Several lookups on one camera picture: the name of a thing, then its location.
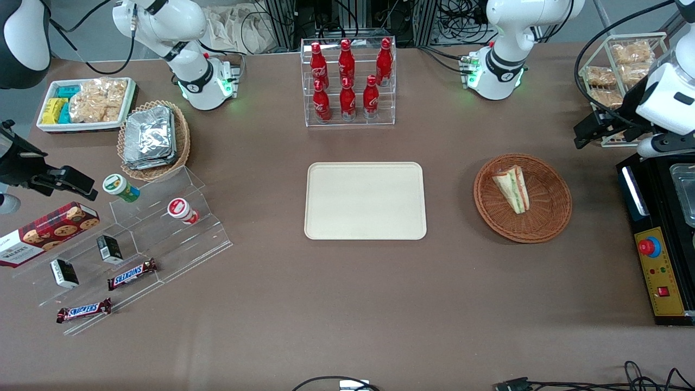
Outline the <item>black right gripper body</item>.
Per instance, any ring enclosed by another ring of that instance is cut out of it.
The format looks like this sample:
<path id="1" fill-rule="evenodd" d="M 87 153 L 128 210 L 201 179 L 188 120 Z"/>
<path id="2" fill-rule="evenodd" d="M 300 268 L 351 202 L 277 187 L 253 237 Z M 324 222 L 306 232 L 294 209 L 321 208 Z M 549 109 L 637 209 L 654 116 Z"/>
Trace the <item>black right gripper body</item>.
<path id="1" fill-rule="evenodd" d="M 2 121 L 1 182 L 12 187 L 50 189 L 45 162 L 47 153 L 17 135 L 14 121 Z"/>

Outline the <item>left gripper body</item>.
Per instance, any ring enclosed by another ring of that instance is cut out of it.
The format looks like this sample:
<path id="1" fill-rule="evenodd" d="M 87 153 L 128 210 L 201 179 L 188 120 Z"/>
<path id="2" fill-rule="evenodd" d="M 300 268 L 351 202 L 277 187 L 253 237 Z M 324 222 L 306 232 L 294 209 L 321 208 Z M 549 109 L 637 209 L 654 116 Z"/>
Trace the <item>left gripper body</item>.
<path id="1" fill-rule="evenodd" d="M 636 108 L 640 102 L 630 100 L 623 102 L 621 106 L 608 105 L 603 108 L 605 131 L 603 138 L 613 138 L 622 134 L 626 141 L 635 141 L 646 133 L 646 120 L 636 114 Z"/>

